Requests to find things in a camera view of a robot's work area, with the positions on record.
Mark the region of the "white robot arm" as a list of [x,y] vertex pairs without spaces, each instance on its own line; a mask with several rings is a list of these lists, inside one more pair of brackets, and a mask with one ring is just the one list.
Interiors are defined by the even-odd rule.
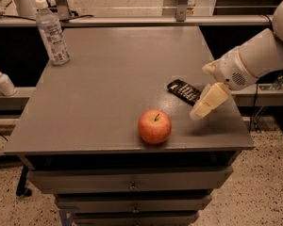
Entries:
[[247,88],[267,73],[283,70],[283,1],[273,14],[272,29],[264,29],[202,70],[212,75],[216,83],[207,84],[202,90],[190,113],[194,121],[202,120],[225,102],[231,90]]

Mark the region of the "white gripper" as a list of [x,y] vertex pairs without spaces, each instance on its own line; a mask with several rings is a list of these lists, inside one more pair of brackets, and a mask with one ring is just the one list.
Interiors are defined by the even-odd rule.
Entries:
[[236,46],[219,59],[204,65],[203,72],[214,76],[219,82],[204,87],[190,112],[191,119],[202,120],[229,98],[230,89],[241,90],[255,84],[258,81],[256,59],[253,49]]

